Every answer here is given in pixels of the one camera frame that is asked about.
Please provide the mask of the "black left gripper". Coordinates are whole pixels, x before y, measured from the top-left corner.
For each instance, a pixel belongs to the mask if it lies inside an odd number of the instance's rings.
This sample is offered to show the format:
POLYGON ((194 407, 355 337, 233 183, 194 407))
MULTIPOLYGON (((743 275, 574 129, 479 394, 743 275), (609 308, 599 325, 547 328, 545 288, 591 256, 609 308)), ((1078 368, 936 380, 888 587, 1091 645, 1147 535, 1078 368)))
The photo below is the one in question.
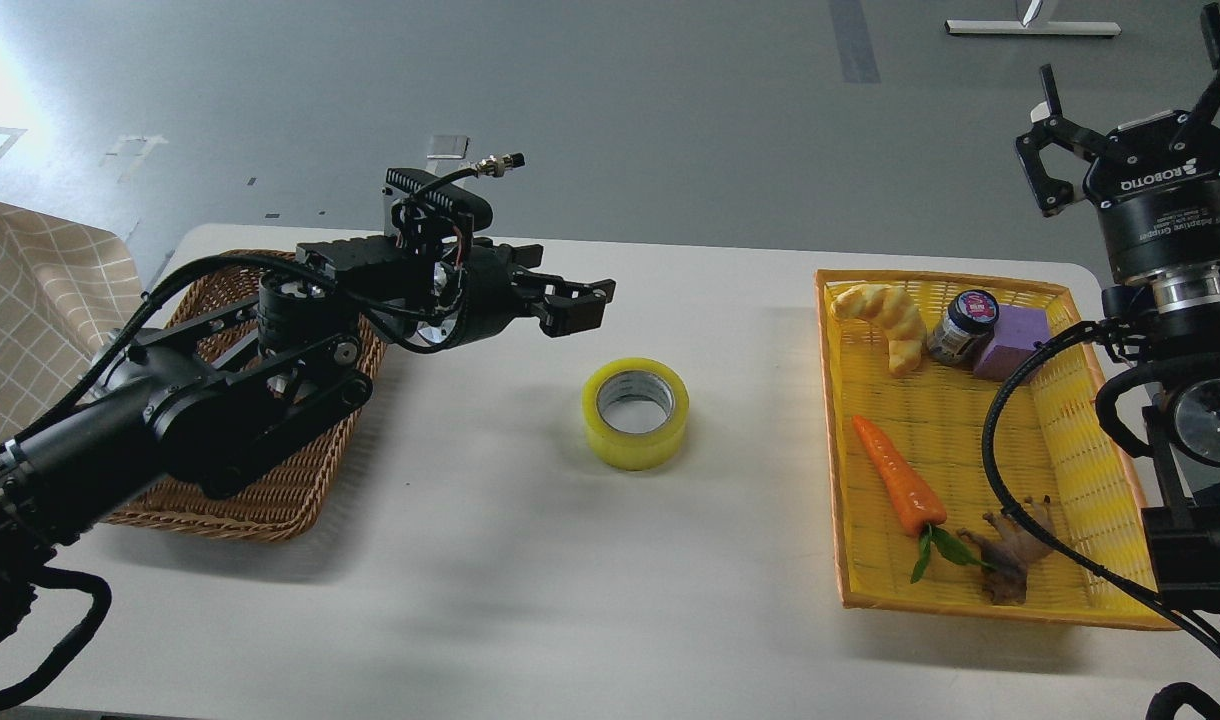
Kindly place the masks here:
POLYGON ((523 247, 477 243, 472 247, 465 265, 462 304, 442 323, 447 334, 440 340, 440 350, 487 340, 505 331, 515 319, 529 319, 527 299, 537 301, 536 319, 540 320, 540 331, 547 337, 600 328, 616 282, 575 282, 560 275, 532 272, 531 268, 540 265, 542 256, 542 247, 537 243, 523 247))

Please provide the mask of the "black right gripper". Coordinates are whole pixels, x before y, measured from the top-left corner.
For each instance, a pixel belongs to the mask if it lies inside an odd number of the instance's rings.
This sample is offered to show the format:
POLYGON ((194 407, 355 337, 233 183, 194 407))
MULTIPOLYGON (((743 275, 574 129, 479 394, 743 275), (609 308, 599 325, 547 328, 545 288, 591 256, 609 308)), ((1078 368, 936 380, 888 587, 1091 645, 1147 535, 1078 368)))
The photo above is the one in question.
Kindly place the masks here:
POLYGON ((1110 275, 1141 284, 1155 275, 1220 264, 1220 5, 1200 9, 1200 37, 1211 78, 1187 111, 1168 111, 1118 127, 1109 135, 1061 113, 1054 70, 1039 67, 1043 101, 1014 151, 1044 217, 1085 200, 1096 206, 1110 275), (1089 161, 1085 192, 1057 179, 1043 164, 1046 146, 1089 161))

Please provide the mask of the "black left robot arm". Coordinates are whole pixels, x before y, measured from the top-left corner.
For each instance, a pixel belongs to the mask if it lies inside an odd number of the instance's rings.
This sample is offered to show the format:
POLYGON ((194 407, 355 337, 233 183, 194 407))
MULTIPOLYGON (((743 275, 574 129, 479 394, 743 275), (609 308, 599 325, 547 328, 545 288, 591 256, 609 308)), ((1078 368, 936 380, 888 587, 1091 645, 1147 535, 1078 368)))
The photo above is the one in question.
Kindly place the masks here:
POLYGON ((162 480, 238 495, 357 412, 373 393, 362 325, 414 354, 487 340, 515 319, 550 337, 600 327, 614 281, 543 275, 538 243, 482 236, 494 210, 462 182, 525 164, 515 153, 444 176, 389 168, 379 234, 300 243, 294 259, 235 251, 181 266, 60 401, 1 443, 0 644, 40 588, 92 605, 0 689, 0 711, 46 689, 110 611, 106 580, 54 567, 57 547, 162 480))

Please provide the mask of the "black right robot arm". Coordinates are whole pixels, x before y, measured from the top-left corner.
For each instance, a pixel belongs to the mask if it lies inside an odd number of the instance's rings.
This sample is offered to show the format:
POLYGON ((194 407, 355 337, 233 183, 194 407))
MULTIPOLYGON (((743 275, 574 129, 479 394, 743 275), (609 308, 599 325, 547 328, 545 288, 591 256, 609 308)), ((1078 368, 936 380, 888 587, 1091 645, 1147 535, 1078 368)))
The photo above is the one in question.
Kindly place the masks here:
POLYGON ((1176 456, 1220 467, 1220 9, 1200 10, 1213 77, 1191 109, 1108 133, 1064 117, 1053 70, 1014 150, 1044 217, 1089 201, 1114 283, 1099 322, 1078 322, 1009 375, 982 425, 982 467, 1006 519, 1203 643, 1220 661, 1220 483, 1186 492, 1176 456), (1099 427, 1154 469, 1161 502, 1141 511, 1155 588, 1113 574, 1039 528, 1000 477, 994 439, 1017 383, 1093 343, 1125 364, 1096 392, 1099 427))

